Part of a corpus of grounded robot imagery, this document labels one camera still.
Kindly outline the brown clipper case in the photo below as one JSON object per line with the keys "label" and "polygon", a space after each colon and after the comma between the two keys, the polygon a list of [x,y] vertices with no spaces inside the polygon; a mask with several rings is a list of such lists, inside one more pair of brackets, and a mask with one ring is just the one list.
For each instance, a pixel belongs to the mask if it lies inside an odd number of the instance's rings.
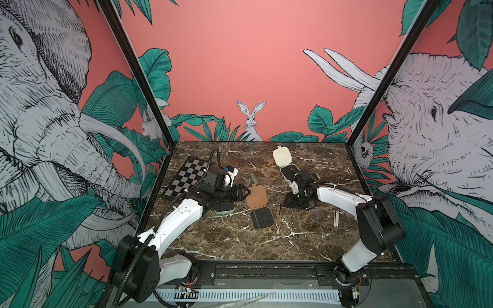
{"label": "brown clipper case", "polygon": [[255,230],[270,228],[274,224],[273,214],[268,207],[268,195],[265,186],[252,186],[250,194],[246,197],[246,206]]}

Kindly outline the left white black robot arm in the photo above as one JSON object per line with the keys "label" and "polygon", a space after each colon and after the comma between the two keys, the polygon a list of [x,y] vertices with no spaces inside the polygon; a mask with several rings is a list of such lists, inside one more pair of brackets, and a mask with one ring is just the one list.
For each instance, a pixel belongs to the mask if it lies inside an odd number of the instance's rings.
{"label": "left white black robot arm", "polygon": [[249,188],[235,183],[237,168],[220,161],[214,165],[214,158],[221,158],[219,149],[210,152],[201,177],[170,201],[154,227],[119,242],[109,275],[116,288],[109,307],[130,299],[141,303],[157,286],[187,277],[193,264],[190,258],[162,258],[172,242],[217,204],[244,201],[251,194]]}

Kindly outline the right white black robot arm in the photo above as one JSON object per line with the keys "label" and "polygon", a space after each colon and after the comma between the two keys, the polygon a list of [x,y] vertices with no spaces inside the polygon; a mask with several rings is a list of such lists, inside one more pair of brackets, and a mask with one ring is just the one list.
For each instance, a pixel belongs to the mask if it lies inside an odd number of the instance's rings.
{"label": "right white black robot arm", "polygon": [[347,212],[356,220],[359,240],[337,260],[334,269],[341,284],[348,284],[368,263],[406,237],[397,211],[386,196],[340,189],[295,165],[281,168],[281,174],[292,190],[286,195],[285,207],[306,210],[311,201],[319,201]]}

